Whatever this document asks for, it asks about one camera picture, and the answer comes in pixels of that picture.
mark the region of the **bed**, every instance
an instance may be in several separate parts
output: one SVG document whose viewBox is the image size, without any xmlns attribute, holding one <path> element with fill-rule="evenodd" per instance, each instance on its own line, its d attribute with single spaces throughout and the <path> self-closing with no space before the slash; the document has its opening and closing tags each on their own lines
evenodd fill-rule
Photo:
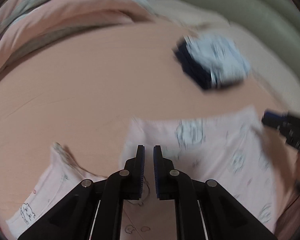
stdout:
<svg viewBox="0 0 300 240">
<path fill-rule="evenodd" d="M 54 141 L 67 146 L 84 169 L 109 176 L 118 170 L 133 116 L 208 117 L 248 105 L 259 117 L 267 108 L 300 114 L 300 13 L 290 0 L 230 0 L 227 8 L 223 0 L 117 0 L 111 5 L 84 0 L 81 7 L 68 8 L 69 1 L 64 0 L 64 11 L 88 8 L 88 2 L 87 15 L 95 4 L 112 6 L 105 11 L 116 13 L 101 20 L 90 14 L 84 28 L 64 16 L 58 26 L 72 29 L 58 36 L 58 29 L 47 25 L 61 10 L 45 19 L 39 6 L 31 20 L 20 19 L 7 28 L 9 38 L 0 44 L 0 226 L 8 239 L 13 237 L 5 220 L 49 165 Z M 237 6 L 240 10 L 230 14 Z M 42 31 L 27 32 L 23 26 L 38 28 L 39 16 Z M 233 39 L 252 75 L 224 91 L 200 90 L 183 74 L 172 51 L 182 36 L 193 32 Z M 279 217 L 293 190 L 296 151 L 275 132 L 267 135 Z"/>
</svg>

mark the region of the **pink blanket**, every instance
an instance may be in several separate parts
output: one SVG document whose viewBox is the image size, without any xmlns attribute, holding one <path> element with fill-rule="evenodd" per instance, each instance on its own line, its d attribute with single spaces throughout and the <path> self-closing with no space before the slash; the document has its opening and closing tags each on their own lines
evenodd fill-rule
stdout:
<svg viewBox="0 0 300 240">
<path fill-rule="evenodd" d="M 56 40 L 56 37 L 91 26 L 127 24 L 151 17 L 146 0 L 49 0 L 28 13 L 20 13 L 9 24 L 11 16 L 8 14 L 18 15 L 20 11 L 20 5 L 16 9 L 16 4 L 8 0 L 0 10 L 0 70 L 13 53 L 9 63 Z"/>
</svg>

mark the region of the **folded sock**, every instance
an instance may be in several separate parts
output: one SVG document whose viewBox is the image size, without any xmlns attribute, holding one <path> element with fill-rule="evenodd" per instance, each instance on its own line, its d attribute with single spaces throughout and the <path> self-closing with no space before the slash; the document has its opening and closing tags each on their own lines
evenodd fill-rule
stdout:
<svg viewBox="0 0 300 240">
<path fill-rule="evenodd" d="M 187 50 L 186 41 L 179 44 L 174 53 L 181 63 L 183 72 L 189 75 L 202 89 L 211 89 L 211 72 L 206 71 L 192 59 Z"/>
</svg>

